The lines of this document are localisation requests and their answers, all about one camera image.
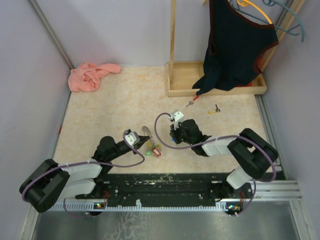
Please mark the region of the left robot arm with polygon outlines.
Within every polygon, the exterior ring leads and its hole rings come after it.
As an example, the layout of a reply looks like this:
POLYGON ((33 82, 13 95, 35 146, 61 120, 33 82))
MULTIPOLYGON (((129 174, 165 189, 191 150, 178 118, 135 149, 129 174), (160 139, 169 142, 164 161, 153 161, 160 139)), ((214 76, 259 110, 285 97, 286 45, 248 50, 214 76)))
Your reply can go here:
POLYGON ((82 162, 58 164, 53 159, 45 160, 20 186, 22 200, 44 213, 59 200, 78 195, 101 197, 104 186, 96 181, 99 175, 120 168, 112 161, 129 152, 140 156, 139 148, 150 140, 150 136, 130 130, 122 138, 115 142, 113 137, 104 136, 93 156, 82 162))

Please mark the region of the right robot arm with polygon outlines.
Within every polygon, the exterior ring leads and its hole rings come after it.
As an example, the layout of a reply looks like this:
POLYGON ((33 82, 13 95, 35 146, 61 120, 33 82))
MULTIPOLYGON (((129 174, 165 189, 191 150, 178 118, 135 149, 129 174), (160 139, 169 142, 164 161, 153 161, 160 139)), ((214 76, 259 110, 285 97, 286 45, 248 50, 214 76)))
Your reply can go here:
POLYGON ((186 143, 196 155, 212 157, 215 155, 233 156, 239 166, 225 180, 223 192, 235 198, 241 187, 251 180, 260 179, 279 157, 278 151, 250 128, 231 137, 213 137, 203 134, 195 120, 175 120, 170 118, 169 135, 178 145, 186 143))

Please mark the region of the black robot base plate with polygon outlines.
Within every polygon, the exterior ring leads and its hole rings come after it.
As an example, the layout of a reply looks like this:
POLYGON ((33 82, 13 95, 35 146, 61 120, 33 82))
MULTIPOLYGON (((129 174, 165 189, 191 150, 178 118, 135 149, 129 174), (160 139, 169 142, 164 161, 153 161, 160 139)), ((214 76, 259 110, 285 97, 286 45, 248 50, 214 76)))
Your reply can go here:
POLYGON ((91 193, 77 200, 105 200, 109 207, 214 207, 223 199, 249 200, 250 183, 239 189, 227 184, 225 173, 146 173, 99 176, 91 193))

